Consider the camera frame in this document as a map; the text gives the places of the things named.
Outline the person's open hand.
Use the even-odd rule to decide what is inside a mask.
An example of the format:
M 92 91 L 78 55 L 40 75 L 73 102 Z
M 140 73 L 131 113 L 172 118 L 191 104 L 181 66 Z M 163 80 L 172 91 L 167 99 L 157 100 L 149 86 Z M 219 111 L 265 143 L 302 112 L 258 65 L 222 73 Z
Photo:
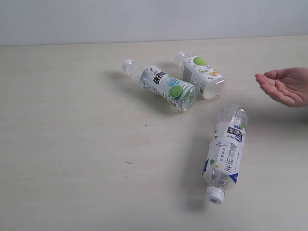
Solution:
M 292 67 L 255 75 L 260 88 L 273 100 L 289 107 L 308 105 L 308 69 Z

